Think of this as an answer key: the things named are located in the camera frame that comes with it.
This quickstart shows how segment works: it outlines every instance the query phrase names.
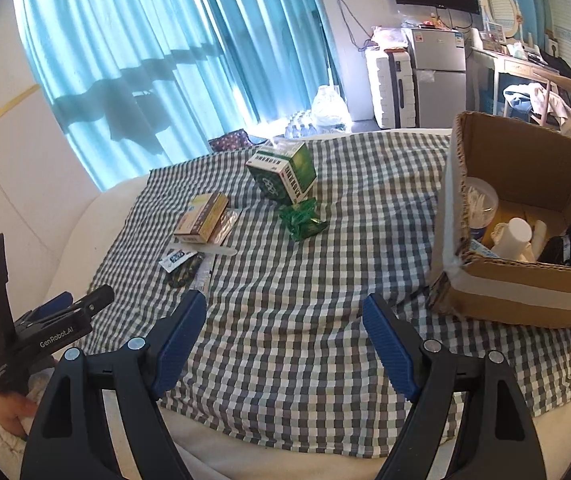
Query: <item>gray mini fridge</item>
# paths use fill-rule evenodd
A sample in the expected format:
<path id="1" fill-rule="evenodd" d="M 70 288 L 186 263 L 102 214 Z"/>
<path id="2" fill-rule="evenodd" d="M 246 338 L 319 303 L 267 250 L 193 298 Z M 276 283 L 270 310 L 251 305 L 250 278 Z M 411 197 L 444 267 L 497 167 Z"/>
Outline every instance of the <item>gray mini fridge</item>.
<path id="1" fill-rule="evenodd" d="M 405 28 L 419 128 L 452 128 L 467 102 L 465 40 L 453 30 Z"/>

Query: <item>person's arm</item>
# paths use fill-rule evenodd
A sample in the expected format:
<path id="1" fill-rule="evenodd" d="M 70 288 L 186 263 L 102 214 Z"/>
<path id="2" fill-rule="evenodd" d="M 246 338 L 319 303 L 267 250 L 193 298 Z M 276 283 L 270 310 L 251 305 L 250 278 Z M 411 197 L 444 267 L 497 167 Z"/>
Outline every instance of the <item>person's arm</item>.
<path id="1" fill-rule="evenodd" d="M 9 433 L 25 438 L 25 430 L 21 426 L 20 416 L 34 417 L 38 405 L 27 397 L 15 392 L 0 394 L 0 425 Z"/>

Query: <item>white bed sheet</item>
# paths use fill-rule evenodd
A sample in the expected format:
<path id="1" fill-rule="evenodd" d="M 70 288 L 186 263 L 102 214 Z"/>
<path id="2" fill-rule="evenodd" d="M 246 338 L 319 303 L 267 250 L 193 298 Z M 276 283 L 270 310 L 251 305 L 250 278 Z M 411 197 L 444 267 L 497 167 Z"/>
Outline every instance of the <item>white bed sheet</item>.
<path id="1" fill-rule="evenodd" d="M 450 130 L 415 132 L 449 134 Z M 92 203 L 72 232 L 48 298 L 63 290 L 70 291 L 75 298 L 85 294 L 146 181 L 147 177 L 141 177 L 123 182 Z M 110 399 L 106 399 L 106 404 L 110 412 L 110 428 L 116 431 L 116 435 L 120 435 L 115 439 L 119 459 L 120 462 L 123 461 L 124 472 L 129 472 L 128 478 L 135 480 L 136 467 L 126 446 L 122 428 L 118 429 L 116 399 Z M 384 462 L 384 459 L 366 460 L 265 449 L 230 438 L 178 413 L 168 410 L 162 412 L 168 430 L 195 478 L 371 480 L 376 477 Z M 571 464 L 571 403 L 536 418 L 534 423 L 543 449 L 548 479 L 560 480 Z M 430 479 L 443 478 L 453 447 L 454 441 L 441 446 Z M 16 461 L 16 451 L 12 453 L 12 460 Z"/>

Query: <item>checkered cloth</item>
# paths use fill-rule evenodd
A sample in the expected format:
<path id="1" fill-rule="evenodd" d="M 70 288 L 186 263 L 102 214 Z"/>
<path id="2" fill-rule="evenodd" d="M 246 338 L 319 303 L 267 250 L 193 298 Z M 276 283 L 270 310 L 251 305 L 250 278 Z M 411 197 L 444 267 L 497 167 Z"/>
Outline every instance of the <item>checkered cloth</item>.
<path id="1" fill-rule="evenodd" d="M 409 409 L 390 386 L 361 323 L 379 292 L 424 338 L 453 352 L 500 349 L 535 415 L 571 400 L 571 330 L 502 326 L 425 308 L 433 218 L 447 137 L 371 133 L 309 142 L 312 194 L 329 230 L 290 240 L 278 206 L 244 163 L 251 150 L 153 171 L 92 287 L 114 304 L 94 319 L 88 353 L 145 335 L 180 301 L 158 260 L 190 199 L 220 190 L 243 209 L 217 260 L 208 317 L 185 373 L 162 405 L 261 446 L 358 457 L 389 454 Z M 455 397 L 444 438 L 461 414 Z"/>

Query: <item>green box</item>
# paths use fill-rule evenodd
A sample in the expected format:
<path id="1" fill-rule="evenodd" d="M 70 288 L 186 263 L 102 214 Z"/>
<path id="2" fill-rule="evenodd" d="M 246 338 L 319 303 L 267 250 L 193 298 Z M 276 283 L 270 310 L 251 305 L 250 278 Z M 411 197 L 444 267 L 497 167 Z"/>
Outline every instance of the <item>green box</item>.
<path id="1" fill-rule="evenodd" d="M 265 195 L 285 205 L 303 202 L 317 179 L 305 142 L 261 147 L 246 166 Z"/>

